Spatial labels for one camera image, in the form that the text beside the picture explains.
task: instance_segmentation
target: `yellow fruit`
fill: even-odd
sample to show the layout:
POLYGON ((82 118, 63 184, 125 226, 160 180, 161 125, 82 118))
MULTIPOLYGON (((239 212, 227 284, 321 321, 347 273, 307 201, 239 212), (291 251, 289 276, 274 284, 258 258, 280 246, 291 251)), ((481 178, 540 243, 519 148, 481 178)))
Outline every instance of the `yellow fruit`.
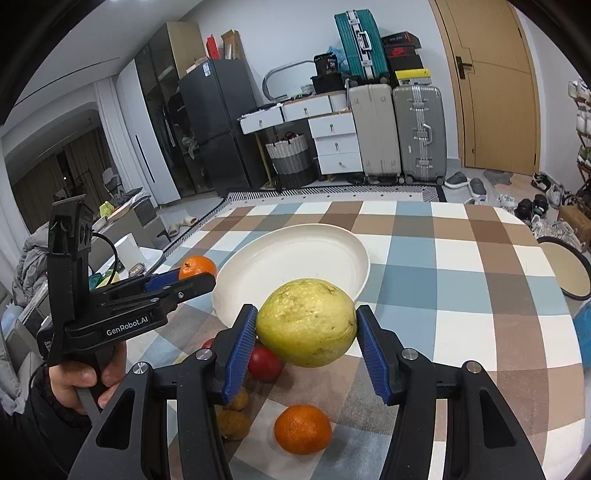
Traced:
POLYGON ((301 278, 275 290, 256 317, 256 333, 269 350, 298 367, 337 360, 357 334, 353 300, 324 280, 301 278))
POLYGON ((248 405, 248 392, 244 387, 240 387, 240 392, 232 399, 232 401, 225 406, 228 410, 244 410, 248 405))
POLYGON ((235 410, 218 410, 217 428, 226 440, 242 440, 251 429, 250 421, 235 410))

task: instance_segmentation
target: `dark gray refrigerator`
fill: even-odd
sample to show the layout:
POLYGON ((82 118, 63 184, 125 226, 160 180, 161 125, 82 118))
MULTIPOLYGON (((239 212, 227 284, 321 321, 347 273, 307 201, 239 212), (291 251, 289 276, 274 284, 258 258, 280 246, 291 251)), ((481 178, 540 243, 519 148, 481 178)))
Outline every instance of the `dark gray refrigerator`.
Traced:
POLYGON ((208 60, 179 81, 203 162, 219 196, 260 188, 267 177, 254 135, 238 122, 256 108, 242 60, 208 60))

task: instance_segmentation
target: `black handle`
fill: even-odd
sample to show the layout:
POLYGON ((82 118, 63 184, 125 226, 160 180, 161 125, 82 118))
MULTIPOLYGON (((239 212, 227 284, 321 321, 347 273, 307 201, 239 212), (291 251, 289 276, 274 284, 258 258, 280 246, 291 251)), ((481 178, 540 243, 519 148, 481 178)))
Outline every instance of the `black handle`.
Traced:
POLYGON ((462 62, 462 57, 456 57, 456 63, 457 63, 457 71, 460 73, 460 78, 462 80, 466 80, 466 72, 464 70, 464 67, 473 68, 474 65, 472 63, 462 62))

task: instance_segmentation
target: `tangerine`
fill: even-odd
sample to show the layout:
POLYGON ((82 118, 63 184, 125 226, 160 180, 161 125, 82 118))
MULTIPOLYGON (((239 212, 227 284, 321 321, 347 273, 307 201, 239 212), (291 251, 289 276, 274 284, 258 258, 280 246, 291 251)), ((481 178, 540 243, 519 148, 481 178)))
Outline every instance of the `tangerine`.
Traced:
POLYGON ((293 405, 275 421, 275 439, 287 452, 309 455, 325 449, 332 428, 325 413, 312 405, 293 405))
POLYGON ((217 273, 216 264, 207 257, 189 257, 183 261, 178 271, 178 279, 193 277, 201 273, 211 273, 214 277, 217 273))

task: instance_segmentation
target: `cardboard box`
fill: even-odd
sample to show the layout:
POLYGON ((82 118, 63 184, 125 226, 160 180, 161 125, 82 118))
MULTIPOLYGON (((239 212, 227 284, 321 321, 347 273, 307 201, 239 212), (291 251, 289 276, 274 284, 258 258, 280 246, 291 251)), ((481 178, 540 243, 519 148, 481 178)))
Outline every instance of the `cardboard box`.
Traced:
POLYGON ((558 211, 558 219, 568 223, 581 242, 581 250, 586 252, 591 241, 591 220, 585 217, 575 205, 563 205, 558 211))

